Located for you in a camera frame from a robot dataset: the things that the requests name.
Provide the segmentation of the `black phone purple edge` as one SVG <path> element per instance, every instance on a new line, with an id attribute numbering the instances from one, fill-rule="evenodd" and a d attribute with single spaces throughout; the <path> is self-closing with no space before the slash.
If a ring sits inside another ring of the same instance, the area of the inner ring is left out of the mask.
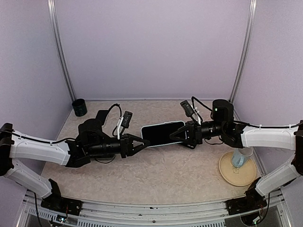
<path id="1" fill-rule="evenodd" d="M 183 126 L 185 126 L 183 121 L 146 125 L 141 128 L 141 137 L 150 142 L 150 147 L 180 143 L 169 136 Z"/>

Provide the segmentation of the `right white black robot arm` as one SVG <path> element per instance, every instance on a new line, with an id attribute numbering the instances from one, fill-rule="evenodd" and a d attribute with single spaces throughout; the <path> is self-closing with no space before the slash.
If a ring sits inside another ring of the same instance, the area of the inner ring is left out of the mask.
<path id="1" fill-rule="evenodd" d="M 295 152 L 293 157 L 271 173 L 256 180 L 242 199 L 242 206 L 252 210 L 261 197 L 284 186 L 303 174 L 303 123 L 288 126 L 252 125 L 234 119 L 232 103 L 224 99 L 212 102 L 211 120 L 191 121 L 170 134 L 170 139 L 195 147 L 204 139 L 220 137 L 220 140 L 232 148 L 269 147 L 282 148 Z"/>

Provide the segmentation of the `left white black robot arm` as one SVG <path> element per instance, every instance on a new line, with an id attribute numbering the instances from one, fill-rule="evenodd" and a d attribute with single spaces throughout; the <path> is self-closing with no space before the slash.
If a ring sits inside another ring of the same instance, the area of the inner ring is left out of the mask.
<path id="1" fill-rule="evenodd" d="M 135 155 L 150 145 L 132 134 L 109 137 L 102 131 L 102 121 L 88 119 L 78 126 L 76 139 L 59 141 L 31 138 L 13 130 L 11 123 L 0 129 L 0 175 L 36 193 L 56 210 L 66 206 L 58 184 L 45 179 L 20 162 L 20 158 L 41 160 L 69 168 L 79 168 L 93 159 L 121 158 Z"/>

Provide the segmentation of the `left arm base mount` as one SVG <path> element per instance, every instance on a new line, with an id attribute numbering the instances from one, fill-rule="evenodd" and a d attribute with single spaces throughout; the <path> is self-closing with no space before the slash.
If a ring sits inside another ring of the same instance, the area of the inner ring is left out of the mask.
<path id="1" fill-rule="evenodd" d="M 42 199 L 41 207 L 49 210 L 65 213 L 67 215 L 79 216 L 83 202 L 80 200 L 62 197 L 60 195 L 51 194 Z"/>

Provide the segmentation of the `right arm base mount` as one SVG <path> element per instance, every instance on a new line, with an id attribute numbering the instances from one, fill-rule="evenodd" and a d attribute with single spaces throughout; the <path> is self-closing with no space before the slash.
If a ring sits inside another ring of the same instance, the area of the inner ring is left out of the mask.
<path id="1" fill-rule="evenodd" d="M 229 215 L 240 214 L 252 210 L 257 210 L 267 206 L 264 196 L 255 191 L 246 192 L 244 197 L 230 199 L 226 202 Z"/>

